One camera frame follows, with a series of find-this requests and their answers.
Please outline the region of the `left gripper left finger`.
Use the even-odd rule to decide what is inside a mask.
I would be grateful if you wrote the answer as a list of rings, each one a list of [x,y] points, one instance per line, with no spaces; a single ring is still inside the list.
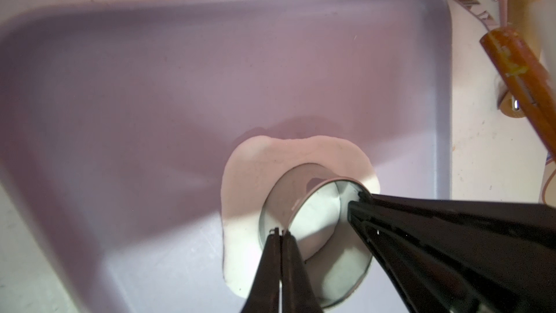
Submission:
[[[277,313],[282,277],[282,237],[275,228],[266,238],[253,285],[242,313]]]

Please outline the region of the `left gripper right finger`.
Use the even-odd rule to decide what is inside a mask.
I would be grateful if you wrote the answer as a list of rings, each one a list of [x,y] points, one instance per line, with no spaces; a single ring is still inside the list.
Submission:
[[[323,313],[309,280],[295,237],[282,233],[282,312]]]

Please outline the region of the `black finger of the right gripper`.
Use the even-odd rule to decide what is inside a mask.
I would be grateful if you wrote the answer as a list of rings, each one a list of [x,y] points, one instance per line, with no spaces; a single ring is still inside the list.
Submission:
[[[410,312],[554,312],[555,209],[362,193],[348,221]]]

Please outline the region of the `round metal cutter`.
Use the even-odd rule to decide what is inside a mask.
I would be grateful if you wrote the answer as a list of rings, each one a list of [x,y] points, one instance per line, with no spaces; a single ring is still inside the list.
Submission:
[[[311,287],[321,307],[345,301],[362,283],[372,263],[348,221],[348,205],[369,191],[315,163],[288,170],[263,205],[259,231],[286,230],[298,243]]]

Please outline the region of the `white dough piece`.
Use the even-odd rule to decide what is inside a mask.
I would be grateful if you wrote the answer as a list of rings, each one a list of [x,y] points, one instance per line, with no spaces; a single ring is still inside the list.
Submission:
[[[221,188],[224,281],[237,296],[249,295],[266,238],[272,231],[259,231],[269,192],[288,170],[307,163],[353,178],[372,194],[380,191],[369,158],[345,139],[255,136],[241,143],[224,168]]]

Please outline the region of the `lilac plastic cutting mat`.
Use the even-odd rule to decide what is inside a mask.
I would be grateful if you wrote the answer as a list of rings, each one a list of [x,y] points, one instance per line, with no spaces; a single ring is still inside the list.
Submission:
[[[87,312],[238,312],[220,186],[257,135],[357,145],[451,197],[446,0],[49,7],[1,26],[1,180]]]

